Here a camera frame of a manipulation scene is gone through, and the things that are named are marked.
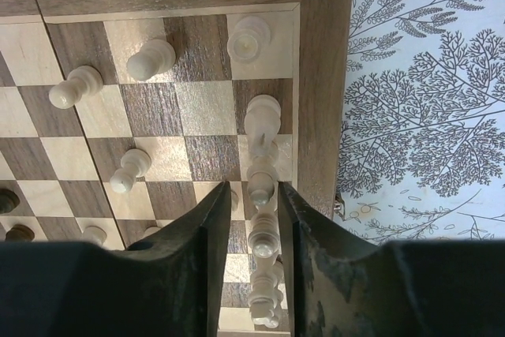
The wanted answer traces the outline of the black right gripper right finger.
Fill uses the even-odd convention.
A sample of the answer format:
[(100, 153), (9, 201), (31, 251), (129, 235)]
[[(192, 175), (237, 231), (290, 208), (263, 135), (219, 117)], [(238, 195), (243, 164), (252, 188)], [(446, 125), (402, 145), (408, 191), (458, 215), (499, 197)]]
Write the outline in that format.
[(503, 335), (503, 241), (373, 245), (285, 182), (278, 217), (292, 335)]

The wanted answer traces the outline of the white chess king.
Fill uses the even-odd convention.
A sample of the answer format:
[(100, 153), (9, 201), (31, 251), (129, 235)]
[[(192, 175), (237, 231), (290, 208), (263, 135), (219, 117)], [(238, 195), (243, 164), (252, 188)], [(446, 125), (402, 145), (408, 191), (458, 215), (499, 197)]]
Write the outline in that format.
[(258, 269), (250, 276), (252, 291), (248, 296), (249, 314), (255, 325), (277, 328), (282, 316), (284, 296), (279, 289), (283, 265), (278, 260), (268, 269)]

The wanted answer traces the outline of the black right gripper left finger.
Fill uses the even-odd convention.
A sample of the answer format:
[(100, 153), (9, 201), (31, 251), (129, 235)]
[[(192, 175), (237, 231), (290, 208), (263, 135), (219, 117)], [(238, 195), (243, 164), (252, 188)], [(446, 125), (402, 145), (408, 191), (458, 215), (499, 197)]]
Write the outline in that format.
[(231, 189), (123, 251), (90, 242), (1, 245), (4, 336), (214, 336)]

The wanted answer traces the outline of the wooden chess board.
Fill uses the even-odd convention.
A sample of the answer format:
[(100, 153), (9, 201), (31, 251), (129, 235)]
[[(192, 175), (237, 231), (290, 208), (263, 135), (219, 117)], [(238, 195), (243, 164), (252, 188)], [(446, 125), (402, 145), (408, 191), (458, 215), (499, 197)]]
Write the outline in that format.
[[(329, 212), (350, 2), (1, 0), (1, 186), (20, 199), (1, 235), (24, 228), (31, 242), (123, 251), (229, 182), (237, 208), (216, 335), (258, 335), (249, 308), (236, 306), (252, 287), (245, 237), (257, 213), (245, 191), (246, 108), (256, 95), (279, 101), (278, 182)], [(247, 16), (266, 20), (271, 42), (256, 61), (232, 62), (229, 35)], [(176, 62), (136, 81), (126, 63), (153, 39), (171, 44)], [(102, 90), (54, 107), (50, 90), (80, 66), (99, 71)], [(116, 193), (110, 178), (133, 148), (151, 167)]]

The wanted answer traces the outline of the white chess bishop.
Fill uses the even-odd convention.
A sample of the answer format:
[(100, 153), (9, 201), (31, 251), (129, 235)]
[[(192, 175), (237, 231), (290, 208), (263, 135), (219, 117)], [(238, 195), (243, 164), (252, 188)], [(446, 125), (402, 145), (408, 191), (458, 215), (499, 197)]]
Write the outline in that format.
[(266, 205), (275, 193), (279, 175), (270, 156), (257, 156), (247, 170), (248, 195), (256, 206)]

